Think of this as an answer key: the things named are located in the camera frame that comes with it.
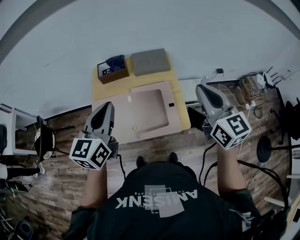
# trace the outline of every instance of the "black t-shirt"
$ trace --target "black t-shirt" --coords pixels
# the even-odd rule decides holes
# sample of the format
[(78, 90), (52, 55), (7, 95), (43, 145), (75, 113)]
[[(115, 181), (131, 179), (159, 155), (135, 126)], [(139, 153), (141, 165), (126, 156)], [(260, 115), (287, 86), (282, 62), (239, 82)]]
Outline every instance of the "black t-shirt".
[(247, 189), (220, 197), (184, 168), (152, 163), (100, 208), (75, 210), (65, 240), (233, 239), (253, 216), (259, 212)]

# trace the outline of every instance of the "black stand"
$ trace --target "black stand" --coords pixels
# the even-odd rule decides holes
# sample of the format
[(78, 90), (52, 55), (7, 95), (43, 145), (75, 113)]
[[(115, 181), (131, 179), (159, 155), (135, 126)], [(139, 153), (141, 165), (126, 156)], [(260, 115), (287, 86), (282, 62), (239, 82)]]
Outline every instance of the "black stand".
[(274, 150), (291, 150), (293, 148), (299, 147), (300, 144), (273, 148), (270, 139), (267, 136), (263, 136), (258, 141), (256, 153), (258, 161), (260, 161), (261, 163), (265, 163), (269, 160), (271, 152)]

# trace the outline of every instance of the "yellow tabletop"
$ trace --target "yellow tabletop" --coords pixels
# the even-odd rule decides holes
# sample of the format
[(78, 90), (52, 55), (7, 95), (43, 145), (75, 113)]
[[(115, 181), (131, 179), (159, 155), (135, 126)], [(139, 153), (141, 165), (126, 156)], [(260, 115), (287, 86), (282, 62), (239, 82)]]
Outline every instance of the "yellow tabletop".
[(135, 87), (140, 87), (157, 82), (169, 81), (177, 108), (177, 113), (180, 119), (181, 129), (187, 130), (191, 128), (191, 123), (189, 121), (188, 111), (184, 102), (183, 94), (169, 56), (168, 59), (171, 66), (170, 71), (137, 77), (133, 72), (131, 59), (127, 58), (126, 63), (129, 71), (129, 77), (125, 77), (107, 84), (102, 84), (99, 81), (97, 68), (93, 69), (93, 101), (116, 96), (119, 94), (130, 93), (131, 89)]

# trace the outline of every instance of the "small brown box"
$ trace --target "small brown box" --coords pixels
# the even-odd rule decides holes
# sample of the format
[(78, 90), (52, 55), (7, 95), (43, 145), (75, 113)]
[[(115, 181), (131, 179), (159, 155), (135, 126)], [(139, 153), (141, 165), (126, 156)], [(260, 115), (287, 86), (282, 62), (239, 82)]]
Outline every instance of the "small brown box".
[(110, 82), (113, 82), (113, 81), (116, 81), (116, 80), (119, 80), (121, 78), (129, 76), (126, 60), (124, 60), (124, 66), (125, 66), (124, 69), (121, 69), (121, 70), (116, 71), (116, 72), (111, 72), (111, 73), (108, 73), (106, 75), (101, 75), (101, 73), (99, 72), (99, 65), (102, 65), (102, 64), (106, 64), (106, 62), (102, 62), (102, 63), (97, 64), (97, 72), (98, 72), (98, 79), (103, 84), (107, 84), (107, 83), (110, 83)]

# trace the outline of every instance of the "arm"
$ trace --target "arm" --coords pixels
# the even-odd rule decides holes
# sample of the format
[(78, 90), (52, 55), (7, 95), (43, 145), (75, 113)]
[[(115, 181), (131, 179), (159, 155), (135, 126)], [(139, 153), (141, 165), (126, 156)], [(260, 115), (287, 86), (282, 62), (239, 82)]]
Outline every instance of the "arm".
[(103, 168), (89, 170), (84, 193), (80, 200), (82, 208), (97, 208), (107, 200), (107, 171), (106, 163)]
[(217, 187), (220, 194), (246, 188), (235, 148), (224, 150), (217, 145)]

